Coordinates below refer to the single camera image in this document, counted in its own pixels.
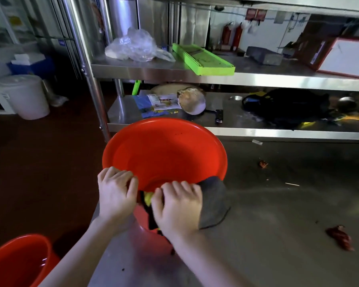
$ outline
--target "left hand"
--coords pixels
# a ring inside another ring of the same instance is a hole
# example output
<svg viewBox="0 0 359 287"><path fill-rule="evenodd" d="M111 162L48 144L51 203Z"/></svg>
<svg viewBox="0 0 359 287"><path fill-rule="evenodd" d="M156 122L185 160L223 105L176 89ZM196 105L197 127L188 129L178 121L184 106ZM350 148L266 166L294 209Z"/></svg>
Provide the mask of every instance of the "left hand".
<svg viewBox="0 0 359 287"><path fill-rule="evenodd" d="M109 222L124 220L133 212L137 203L138 178L131 171L120 171L113 166L103 169L97 178L100 191L99 217Z"/></svg>

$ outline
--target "whiteboard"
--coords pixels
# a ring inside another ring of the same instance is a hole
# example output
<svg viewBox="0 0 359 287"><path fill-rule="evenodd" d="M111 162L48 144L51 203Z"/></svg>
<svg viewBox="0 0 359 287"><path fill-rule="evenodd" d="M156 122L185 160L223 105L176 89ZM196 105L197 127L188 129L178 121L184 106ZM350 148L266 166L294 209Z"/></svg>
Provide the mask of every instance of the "whiteboard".
<svg viewBox="0 0 359 287"><path fill-rule="evenodd" d="M359 40L337 39L319 70L359 77Z"/></svg>

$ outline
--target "red bucket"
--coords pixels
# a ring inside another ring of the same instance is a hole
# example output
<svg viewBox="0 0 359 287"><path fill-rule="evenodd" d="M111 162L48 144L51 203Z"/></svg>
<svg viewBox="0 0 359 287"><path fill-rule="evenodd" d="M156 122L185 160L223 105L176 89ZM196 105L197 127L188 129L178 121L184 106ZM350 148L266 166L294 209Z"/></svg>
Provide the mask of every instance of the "red bucket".
<svg viewBox="0 0 359 287"><path fill-rule="evenodd" d="M46 237L19 236L0 247L0 286L36 287L59 261Z"/></svg>
<svg viewBox="0 0 359 287"><path fill-rule="evenodd" d="M174 118L150 118L120 130L106 145L103 168L132 171L139 189L154 191L165 182L200 182L210 176L225 178L227 156L218 138L204 127ZM141 206L134 214L148 228Z"/></svg>

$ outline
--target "fire extinguisher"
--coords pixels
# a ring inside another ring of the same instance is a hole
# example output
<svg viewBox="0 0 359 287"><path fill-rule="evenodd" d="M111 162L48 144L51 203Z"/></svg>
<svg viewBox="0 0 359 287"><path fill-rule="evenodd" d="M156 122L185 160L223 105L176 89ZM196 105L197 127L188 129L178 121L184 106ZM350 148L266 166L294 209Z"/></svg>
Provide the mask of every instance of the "fire extinguisher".
<svg viewBox="0 0 359 287"><path fill-rule="evenodd" d="M224 29L222 30L222 45L229 45L230 35L231 35L231 29L230 29L231 23L233 23L233 21L230 22L229 24L226 24L224 26Z"/></svg>
<svg viewBox="0 0 359 287"><path fill-rule="evenodd" d="M240 42L240 40L241 40L242 32L243 32L243 28L242 28L242 22L241 22L241 24L239 24L239 25L237 26L237 28L235 29L235 34L234 34L234 39L233 39L233 45L232 45L232 47L230 48L231 51L235 51L235 50L238 49L239 42Z"/></svg>

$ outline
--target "red floor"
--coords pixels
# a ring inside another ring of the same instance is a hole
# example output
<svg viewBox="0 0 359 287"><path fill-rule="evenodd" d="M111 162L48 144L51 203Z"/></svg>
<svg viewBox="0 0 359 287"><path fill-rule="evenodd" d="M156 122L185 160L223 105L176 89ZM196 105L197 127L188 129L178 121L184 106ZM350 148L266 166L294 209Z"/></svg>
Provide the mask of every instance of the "red floor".
<svg viewBox="0 0 359 287"><path fill-rule="evenodd" d="M95 210L104 147L88 92L43 119L0 115L0 245L40 233L64 255Z"/></svg>

